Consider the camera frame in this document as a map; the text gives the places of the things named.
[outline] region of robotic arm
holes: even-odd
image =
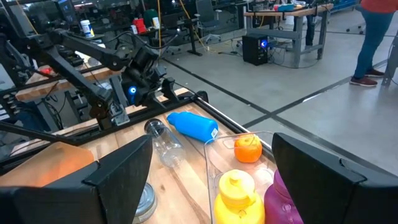
[[[113,125],[112,119],[115,117],[111,110],[111,106],[115,104],[113,92],[88,82],[59,55],[55,44],[89,55],[111,70],[122,70],[123,80],[136,87],[134,95],[136,106],[164,107],[155,97],[155,92],[158,89],[161,89],[168,99],[178,101],[173,91],[174,79],[160,80],[166,75],[166,72],[164,68],[152,68],[158,58],[158,53],[145,44],[141,44],[141,46],[136,44],[134,49],[104,49],[81,39],[81,37],[69,34],[63,29],[26,37],[27,54],[50,65],[86,96],[91,105],[90,116],[98,120],[101,129],[107,129]]]

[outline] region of purple bottle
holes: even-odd
[[[275,172],[274,184],[264,196],[264,206],[266,224],[304,224],[278,170]]]

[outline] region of black monitor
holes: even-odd
[[[70,25],[77,25],[79,21],[76,17],[75,7],[71,0],[58,0],[56,2],[58,10],[62,15],[62,19]]]

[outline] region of gray floor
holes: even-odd
[[[214,53],[231,51],[230,41],[210,45],[212,52],[200,49],[202,57],[182,53],[169,56],[167,60],[272,112],[352,76],[364,36],[347,34],[345,29],[361,22],[363,19],[357,11],[332,15],[329,25],[329,31],[332,32],[326,36],[323,59],[310,68],[291,69],[271,63],[256,67],[243,62],[241,57]],[[398,17],[395,15],[388,35],[396,33],[397,24]],[[238,37],[241,31],[227,34],[226,39],[232,35]],[[392,37],[384,38],[374,56],[374,64],[387,58],[391,42]],[[316,56],[315,52],[304,55],[300,66],[313,65]],[[277,63],[291,65],[290,53],[284,55],[282,51],[275,53],[274,57]],[[244,124],[263,115],[187,72],[164,63],[168,67],[168,74],[177,82],[195,91],[208,91],[210,103],[239,123]],[[398,109],[397,97],[398,87],[393,83],[389,88],[381,87],[380,84],[376,88],[362,88],[344,83],[280,114],[273,114],[286,120],[291,126],[297,126],[322,138],[323,141],[319,142],[314,142],[313,138],[300,130],[272,118],[249,129],[284,132],[327,151],[339,147],[349,152],[348,154],[354,154],[398,175],[398,138],[394,132],[394,128],[398,126],[394,117]]]

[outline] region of blue squeeze bottle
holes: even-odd
[[[218,133],[218,124],[215,120],[191,112],[170,113],[167,121],[178,132],[202,142],[215,138]]]

